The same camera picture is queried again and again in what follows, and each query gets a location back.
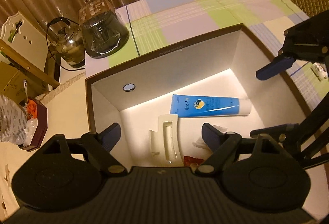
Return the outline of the red snack packet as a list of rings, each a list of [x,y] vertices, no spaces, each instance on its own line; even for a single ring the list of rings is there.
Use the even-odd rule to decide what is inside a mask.
[[[190,156],[184,156],[184,166],[185,167],[198,167],[202,164],[205,160],[201,158],[194,158]]]

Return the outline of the blue toothpaste tube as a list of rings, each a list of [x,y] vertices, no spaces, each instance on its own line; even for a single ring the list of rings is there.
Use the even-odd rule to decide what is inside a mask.
[[[245,116],[250,114],[251,107],[249,99],[174,94],[170,114],[179,118]]]

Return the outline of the cotton swab bag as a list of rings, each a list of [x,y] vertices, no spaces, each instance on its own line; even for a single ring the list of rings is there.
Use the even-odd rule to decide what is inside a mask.
[[[227,135],[225,134],[226,131],[226,127],[213,126],[210,123],[204,123],[201,127],[201,137],[192,144],[197,148],[209,149],[214,152],[227,139]]]

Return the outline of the white pill bottle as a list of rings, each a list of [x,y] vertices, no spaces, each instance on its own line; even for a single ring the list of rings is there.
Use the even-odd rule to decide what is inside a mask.
[[[315,76],[318,78],[319,81],[327,80],[328,74],[324,66],[320,63],[313,63],[311,65],[311,70],[315,74]]]

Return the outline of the dark wooden tray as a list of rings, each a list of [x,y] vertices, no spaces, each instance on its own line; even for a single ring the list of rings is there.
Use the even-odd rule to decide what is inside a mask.
[[[41,147],[47,131],[47,108],[38,100],[29,97],[27,104],[28,121],[24,130],[26,138],[18,147],[32,152]]]

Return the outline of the crumpled silver foil bag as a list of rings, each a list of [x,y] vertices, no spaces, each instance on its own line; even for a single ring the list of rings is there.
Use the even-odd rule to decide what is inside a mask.
[[[27,116],[13,100],[1,94],[1,142],[24,143]]]

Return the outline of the cardboard box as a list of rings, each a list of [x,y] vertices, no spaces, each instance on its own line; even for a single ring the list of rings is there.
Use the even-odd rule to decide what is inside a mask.
[[[46,91],[47,85],[41,79],[24,69],[17,69],[1,61],[1,94],[11,99],[24,96],[24,80],[27,80],[29,95],[35,97]]]

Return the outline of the glass kettle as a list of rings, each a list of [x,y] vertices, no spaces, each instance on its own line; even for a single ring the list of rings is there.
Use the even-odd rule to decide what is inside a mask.
[[[57,31],[57,39],[52,42],[59,56],[70,67],[82,68],[85,65],[85,47],[79,24],[63,16],[57,17],[47,23],[46,35],[53,25],[61,27]]]

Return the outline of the dark glass jar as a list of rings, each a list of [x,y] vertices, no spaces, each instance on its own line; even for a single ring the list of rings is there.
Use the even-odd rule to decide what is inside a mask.
[[[129,31],[108,0],[92,0],[79,10],[79,27],[88,56],[99,59],[120,50]]]

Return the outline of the white carved chair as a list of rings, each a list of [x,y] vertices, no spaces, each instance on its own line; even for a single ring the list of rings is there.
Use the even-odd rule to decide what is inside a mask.
[[[1,51],[19,66],[53,88],[60,84],[45,73],[49,49],[47,40],[20,12],[7,18],[1,27]]]

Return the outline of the checked tablecloth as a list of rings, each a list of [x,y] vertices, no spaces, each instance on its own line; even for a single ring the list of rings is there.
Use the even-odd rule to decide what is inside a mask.
[[[128,45],[102,59],[87,57],[86,76],[173,43],[243,25],[277,55],[284,31],[307,20],[291,0],[140,0],[117,9],[129,30]]]

